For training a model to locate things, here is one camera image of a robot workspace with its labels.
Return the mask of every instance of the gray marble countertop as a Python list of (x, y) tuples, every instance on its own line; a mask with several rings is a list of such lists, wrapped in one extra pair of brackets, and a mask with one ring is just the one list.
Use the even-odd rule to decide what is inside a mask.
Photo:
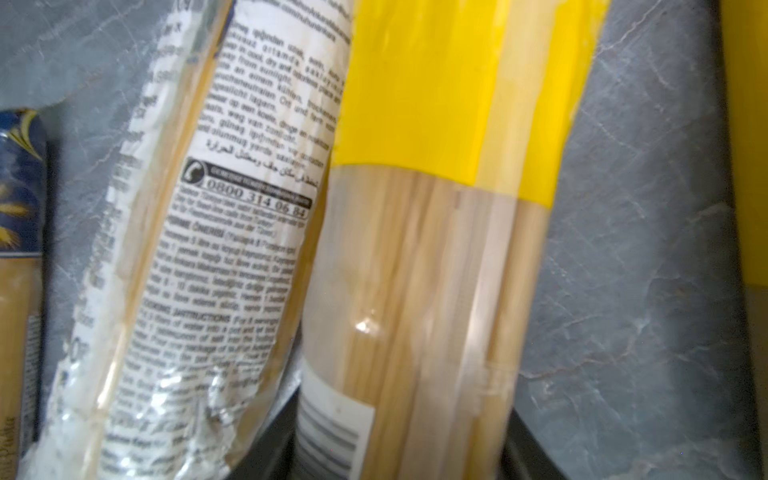
[[(518, 384), (572, 480), (758, 479), (715, 0), (614, 0)], [(51, 131), (43, 393), (170, 2), (0, 2), (0, 108)]]

